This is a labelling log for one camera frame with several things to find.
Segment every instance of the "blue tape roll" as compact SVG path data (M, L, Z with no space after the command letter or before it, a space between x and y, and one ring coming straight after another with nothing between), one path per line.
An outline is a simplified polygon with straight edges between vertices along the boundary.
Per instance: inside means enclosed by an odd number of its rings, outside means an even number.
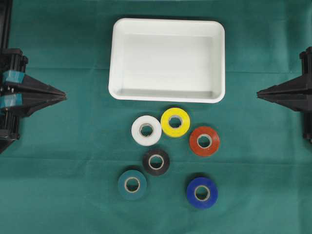
M138 181L138 188L135 191L130 191L126 184L129 179L136 179ZM118 180L118 190L120 194L127 200L136 200L141 198L146 191L146 179L145 176L136 170L129 170L121 174Z
M14 83L22 83L24 76L25 76L24 72L8 70L3 73L2 82L5 83L6 81L9 81Z
M206 199L200 200L196 197L195 191L198 187L208 188L208 196ZM207 209L212 207L218 199L218 189L212 180L205 177L193 179L186 189L186 196L190 204L199 209Z
M0 97L0 109L5 107L9 108L12 106L21 106L21 105L22 105L21 94L11 94Z

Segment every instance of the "white tape roll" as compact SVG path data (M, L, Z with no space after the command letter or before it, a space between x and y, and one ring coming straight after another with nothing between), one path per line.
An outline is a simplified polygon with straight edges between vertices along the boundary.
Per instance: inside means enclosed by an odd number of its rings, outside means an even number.
M150 126L152 133L148 136L144 136L141 130L144 126ZM161 137L161 125L160 122L153 116L141 116L137 118L131 128L133 139L140 145L150 146L156 144Z

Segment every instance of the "yellow tape roll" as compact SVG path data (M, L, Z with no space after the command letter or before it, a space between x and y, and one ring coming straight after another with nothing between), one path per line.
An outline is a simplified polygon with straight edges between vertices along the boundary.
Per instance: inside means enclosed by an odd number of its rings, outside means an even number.
M180 119L181 125L177 128L171 127L169 124L171 118ZM184 110L180 108L170 108L162 114L160 124L166 135L170 137L181 137L189 130L191 120L189 115Z

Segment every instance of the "black tape roll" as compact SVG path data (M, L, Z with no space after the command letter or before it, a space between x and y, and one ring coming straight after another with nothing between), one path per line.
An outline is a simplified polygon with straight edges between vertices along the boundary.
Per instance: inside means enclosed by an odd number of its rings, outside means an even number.
M158 168L153 167L151 163L151 159L153 157L159 157L162 161ZM161 149L149 150L148 152L145 153L143 157L143 166L146 172L154 176L160 176L164 174L168 170L169 165L170 165L169 156L165 151Z

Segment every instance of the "red tape roll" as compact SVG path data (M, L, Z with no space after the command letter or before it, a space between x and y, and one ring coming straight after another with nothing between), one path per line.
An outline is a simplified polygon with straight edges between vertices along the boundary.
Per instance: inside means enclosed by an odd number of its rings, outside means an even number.
M210 144L207 147L201 147L198 143L198 139L201 137L207 137ZM208 157L215 153L220 145L220 138L218 133L211 127L198 127L190 136L190 147L192 151L201 157Z

